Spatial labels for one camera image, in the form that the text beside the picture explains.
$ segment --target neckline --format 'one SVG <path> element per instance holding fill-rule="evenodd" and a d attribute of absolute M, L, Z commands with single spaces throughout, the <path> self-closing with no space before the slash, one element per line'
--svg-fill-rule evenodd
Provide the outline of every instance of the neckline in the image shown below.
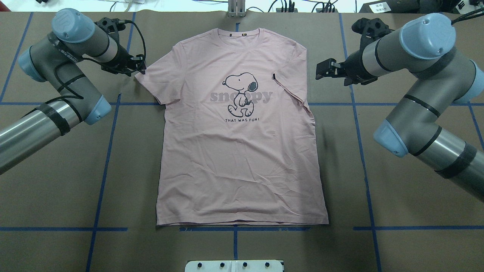
<path fill-rule="evenodd" d="M 263 40 L 264 32 L 265 31 L 262 28 L 257 28 L 255 30 L 244 31 L 244 32 L 232 32 L 232 31 L 227 31 L 227 30 L 222 30 L 222 29 L 213 29 L 212 30 L 214 38 L 220 46 L 226 47 L 226 48 L 229 48 L 230 50 L 238 51 L 238 52 L 251 50 L 251 49 L 257 47 L 259 44 L 261 44 L 262 40 Z M 220 38 L 220 36 L 244 37 L 244 36 L 254 36 L 254 35 L 257 35 L 257 39 L 255 41 L 253 41 L 250 45 L 245 46 L 245 47 L 226 44 Z"/>

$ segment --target shirt sleeve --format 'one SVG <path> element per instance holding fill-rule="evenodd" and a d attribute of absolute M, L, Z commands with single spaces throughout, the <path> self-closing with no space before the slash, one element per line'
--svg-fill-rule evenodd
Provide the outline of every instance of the shirt sleeve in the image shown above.
<path fill-rule="evenodd" d="M 273 74 L 273 79 L 309 111 L 307 104 L 307 50 L 296 43 L 291 59 Z"/>
<path fill-rule="evenodd" d="M 138 73 L 135 78 L 160 104 L 180 100 L 186 75 L 186 53 L 181 43 L 173 46 L 168 54 L 150 65 L 146 74 Z"/>

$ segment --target light blue cap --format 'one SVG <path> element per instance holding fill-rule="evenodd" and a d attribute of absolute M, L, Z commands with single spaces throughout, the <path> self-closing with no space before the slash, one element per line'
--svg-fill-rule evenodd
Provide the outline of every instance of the light blue cap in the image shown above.
<path fill-rule="evenodd" d="M 32 58 L 30 57 L 30 49 L 32 48 L 29 47 L 27 50 L 25 50 L 19 57 L 18 57 L 18 65 L 26 73 L 28 76 L 30 76 L 33 80 L 38 81 L 38 82 L 45 82 L 45 78 L 43 78 L 37 69 L 35 69 L 35 66 L 33 65 Z"/>
<path fill-rule="evenodd" d="M 455 29 L 445 15 L 427 14 L 402 27 L 400 44 L 407 53 L 418 59 L 436 59 L 454 46 Z"/>
<path fill-rule="evenodd" d="M 109 102 L 104 98 L 103 95 L 101 95 L 101 98 L 99 98 L 99 101 L 96 103 L 96 106 L 94 106 L 94 109 L 91 111 L 91 113 L 86 117 L 84 122 L 86 122 L 88 125 L 92 125 L 99 121 L 102 117 L 106 116 L 111 111 L 111 105 Z"/>
<path fill-rule="evenodd" d="M 377 131 L 373 133 L 373 139 L 397 157 L 401 158 L 408 154 L 408 149 L 402 138 L 386 119 L 381 123 Z"/>
<path fill-rule="evenodd" d="M 81 43 L 94 35 L 96 25 L 91 18 L 71 8 L 59 10 L 52 19 L 52 31 L 68 43 Z"/>
<path fill-rule="evenodd" d="M 473 62 L 474 66 L 476 67 L 476 77 L 474 78 L 474 82 L 472 83 L 469 91 L 467 91 L 466 94 L 464 94 L 461 98 L 454 100 L 454 103 L 456 104 L 465 104 L 472 98 L 481 94 L 481 92 L 484 90 L 484 73 L 479 69 L 479 67 L 477 67 L 477 64 L 473 60 L 471 60 L 471 62 Z"/>

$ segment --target cartoon dog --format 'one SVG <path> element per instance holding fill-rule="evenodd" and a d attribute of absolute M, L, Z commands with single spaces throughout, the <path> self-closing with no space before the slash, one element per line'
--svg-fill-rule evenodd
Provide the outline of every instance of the cartoon dog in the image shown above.
<path fill-rule="evenodd" d="M 239 93 L 234 98 L 234 104 L 228 105 L 228 111 L 235 117 L 249 117 L 254 112 L 254 103 L 249 100 L 245 95 L 246 92 L 254 92 L 258 88 L 258 83 L 255 76 L 251 73 L 242 73 L 238 76 L 229 75 L 222 82 L 231 89 L 238 91 Z"/>

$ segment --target pink t-shirt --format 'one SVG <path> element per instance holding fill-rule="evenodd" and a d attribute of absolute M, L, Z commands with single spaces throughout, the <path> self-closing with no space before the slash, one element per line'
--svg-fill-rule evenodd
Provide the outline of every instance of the pink t-shirt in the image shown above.
<path fill-rule="evenodd" d="M 306 48 L 213 29 L 136 79 L 166 104 L 157 225 L 328 223 Z"/>

